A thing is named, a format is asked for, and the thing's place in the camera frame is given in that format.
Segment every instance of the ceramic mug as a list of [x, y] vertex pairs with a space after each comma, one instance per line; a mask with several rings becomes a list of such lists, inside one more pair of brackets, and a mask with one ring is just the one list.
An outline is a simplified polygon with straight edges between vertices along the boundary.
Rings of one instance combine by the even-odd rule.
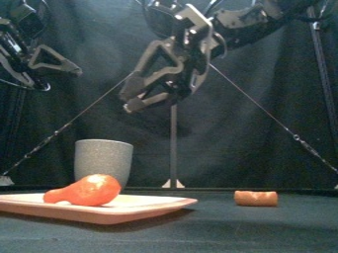
[[93, 174], [107, 174], [126, 187], [133, 165], [134, 145], [110, 139], [83, 139], [75, 143], [75, 181]]

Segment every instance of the white tray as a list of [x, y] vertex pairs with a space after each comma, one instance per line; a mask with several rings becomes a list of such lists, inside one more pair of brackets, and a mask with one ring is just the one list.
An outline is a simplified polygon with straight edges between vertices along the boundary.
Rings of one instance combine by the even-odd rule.
[[0, 195], [0, 211], [75, 220], [97, 224], [117, 224], [167, 214], [197, 203], [197, 199], [119, 195], [101, 207], [83, 207], [69, 202], [46, 204], [44, 194]]

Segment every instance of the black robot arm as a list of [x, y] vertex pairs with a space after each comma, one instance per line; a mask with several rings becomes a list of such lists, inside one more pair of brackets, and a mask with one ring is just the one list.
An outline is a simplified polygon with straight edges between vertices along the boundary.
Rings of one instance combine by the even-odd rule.
[[244, 10], [221, 9], [211, 17], [173, 0], [145, 4], [150, 28], [163, 40], [151, 42], [125, 83], [126, 111], [186, 98], [202, 85], [213, 58], [266, 37], [318, 2], [258, 0]]

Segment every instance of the black curtain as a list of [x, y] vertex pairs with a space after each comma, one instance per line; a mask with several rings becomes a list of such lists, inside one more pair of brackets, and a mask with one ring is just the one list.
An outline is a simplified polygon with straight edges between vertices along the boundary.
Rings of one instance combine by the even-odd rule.
[[[207, 5], [202, 0], [186, 2], [199, 10]], [[252, 2], [225, 1], [223, 7], [241, 9]], [[4, 167], [20, 160], [126, 78], [149, 43], [158, 40], [137, 0], [48, 3], [52, 19], [40, 43], [74, 61], [83, 75], [48, 76], [48, 93], [26, 92], [20, 123], [10, 141], [14, 151]], [[336, 24], [333, 21], [322, 31], [328, 38], [336, 37], [332, 44], [337, 42]], [[185, 187], [324, 189], [337, 185], [336, 172], [284, 128], [300, 134], [321, 156], [337, 164], [317, 63], [310, 27], [301, 21], [214, 59], [213, 65], [234, 84], [210, 68], [205, 84], [177, 106], [177, 178]], [[329, 63], [334, 78], [334, 56]], [[18, 185], [71, 183], [74, 145], [85, 138], [117, 139], [135, 145], [130, 187], [161, 187], [166, 183], [171, 169], [170, 107], [126, 114], [118, 96], [121, 87], [11, 171]], [[4, 105], [15, 103], [8, 96], [11, 89], [0, 87], [4, 114], [11, 111]], [[8, 129], [7, 123], [2, 123], [3, 129]]]

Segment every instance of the small orange object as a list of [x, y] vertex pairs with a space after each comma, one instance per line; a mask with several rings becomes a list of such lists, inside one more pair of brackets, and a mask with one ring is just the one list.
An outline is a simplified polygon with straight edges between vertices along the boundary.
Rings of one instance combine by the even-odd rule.
[[113, 176], [94, 174], [65, 188], [47, 191], [44, 202], [69, 201], [74, 205], [97, 207], [110, 203], [118, 197], [121, 190], [122, 186]]
[[236, 203], [238, 206], [277, 207], [280, 196], [277, 192], [236, 191]]

